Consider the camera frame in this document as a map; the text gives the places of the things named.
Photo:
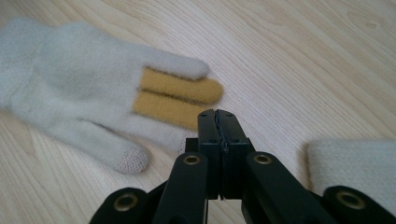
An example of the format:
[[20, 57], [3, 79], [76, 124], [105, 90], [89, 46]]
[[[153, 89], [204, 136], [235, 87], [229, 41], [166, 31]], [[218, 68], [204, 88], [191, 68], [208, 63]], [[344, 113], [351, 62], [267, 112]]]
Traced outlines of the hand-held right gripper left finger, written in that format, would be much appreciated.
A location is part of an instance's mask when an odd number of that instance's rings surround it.
[[220, 136], [215, 111], [210, 109], [198, 115], [198, 136], [186, 139], [186, 152], [198, 152], [208, 159], [206, 193], [209, 200], [220, 196]]

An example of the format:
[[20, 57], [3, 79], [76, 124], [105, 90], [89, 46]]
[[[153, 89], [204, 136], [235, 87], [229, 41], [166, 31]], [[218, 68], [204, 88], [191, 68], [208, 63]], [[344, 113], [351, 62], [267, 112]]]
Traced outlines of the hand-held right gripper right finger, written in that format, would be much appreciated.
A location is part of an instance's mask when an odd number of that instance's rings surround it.
[[216, 111], [216, 123], [220, 135], [220, 155], [222, 159], [222, 199], [241, 199], [243, 194], [243, 174], [250, 142], [240, 123], [231, 112]]

